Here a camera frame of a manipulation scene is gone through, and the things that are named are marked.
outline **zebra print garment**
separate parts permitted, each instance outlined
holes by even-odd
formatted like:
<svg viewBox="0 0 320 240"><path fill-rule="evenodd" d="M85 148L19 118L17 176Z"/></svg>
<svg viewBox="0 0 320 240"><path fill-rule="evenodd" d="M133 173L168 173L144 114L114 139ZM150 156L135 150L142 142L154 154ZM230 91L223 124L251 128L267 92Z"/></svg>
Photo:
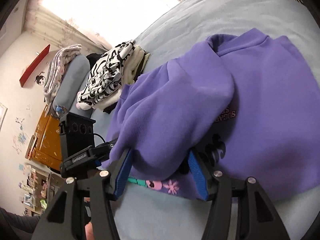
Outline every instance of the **zebra print garment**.
<svg viewBox="0 0 320 240"><path fill-rule="evenodd" d="M102 54L90 71L85 88L78 93L78 103L92 107L121 86L123 64L134 44L135 40L123 42Z"/></svg>

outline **floral curtain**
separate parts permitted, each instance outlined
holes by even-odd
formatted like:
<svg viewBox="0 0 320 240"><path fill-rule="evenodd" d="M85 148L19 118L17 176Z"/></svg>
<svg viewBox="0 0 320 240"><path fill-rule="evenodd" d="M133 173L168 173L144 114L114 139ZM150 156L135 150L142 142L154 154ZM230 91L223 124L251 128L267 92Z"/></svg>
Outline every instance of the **floral curtain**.
<svg viewBox="0 0 320 240"><path fill-rule="evenodd" d="M85 30L72 17L63 20L42 5L43 0L28 0L24 30L48 43L63 48L80 43L82 54L103 53L111 45L99 33Z"/></svg>

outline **wall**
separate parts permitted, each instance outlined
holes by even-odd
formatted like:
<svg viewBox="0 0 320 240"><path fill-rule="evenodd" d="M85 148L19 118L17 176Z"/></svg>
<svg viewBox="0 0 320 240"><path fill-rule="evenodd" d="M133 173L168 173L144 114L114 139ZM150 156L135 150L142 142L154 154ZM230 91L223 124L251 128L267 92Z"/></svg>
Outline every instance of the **wall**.
<svg viewBox="0 0 320 240"><path fill-rule="evenodd" d="M25 18L26 2L27 0L20 0L17 3L1 29L0 56L21 34Z"/></svg>
<svg viewBox="0 0 320 240"><path fill-rule="evenodd" d="M37 84L36 76L44 72L41 75L46 77L49 62L58 48L51 46L23 88L19 78L37 56L36 52L47 45L46 41L24 32L0 58L0 102L8 108L0 130L0 206L17 214L24 211L19 202L23 191L18 183L25 179L18 167L27 161L28 143L45 106L43 86Z"/></svg>

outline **metal screw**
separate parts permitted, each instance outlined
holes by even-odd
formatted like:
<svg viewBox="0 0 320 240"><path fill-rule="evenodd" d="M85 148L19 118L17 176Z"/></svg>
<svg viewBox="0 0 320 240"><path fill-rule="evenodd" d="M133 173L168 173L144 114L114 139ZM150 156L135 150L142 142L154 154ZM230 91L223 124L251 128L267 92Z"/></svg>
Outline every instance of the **metal screw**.
<svg viewBox="0 0 320 240"><path fill-rule="evenodd" d="M215 177L221 177L221 176L223 175L223 173L222 173L222 171L215 171L215 172L213 173L213 175L214 175Z"/></svg>
<svg viewBox="0 0 320 240"><path fill-rule="evenodd" d="M69 178L66 179L66 183L67 183L67 184L71 184L71 183L73 183L74 181L75 181L75 178L73 178L73 177L69 177Z"/></svg>
<svg viewBox="0 0 320 240"><path fill-rule="evenodd" d="M255 184L257 182L257 180L254 177L249 177L248 182L251 184Z"/></svg>
<svg viewBox="0 0 320 240"><path fill-rule="evenodd" d="M106 177L106 176L109 175L109 171L100 171L99 175L100 175L101 177Z"/></svg>

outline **person's hand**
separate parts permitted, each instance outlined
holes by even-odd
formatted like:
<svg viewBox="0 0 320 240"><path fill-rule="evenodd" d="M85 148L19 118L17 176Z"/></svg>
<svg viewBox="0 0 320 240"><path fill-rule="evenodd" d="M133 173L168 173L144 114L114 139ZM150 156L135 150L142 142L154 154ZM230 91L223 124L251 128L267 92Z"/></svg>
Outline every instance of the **person's hand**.
<svg viewBox="0 0 320 240"><path fill-rule="evenodd" d="M94 240L94 236L93 236L93 228L92 228L92 224L91 222L89 222L88 224L85 225L84 227L85 229L85 237L87 240Z"/></svg>

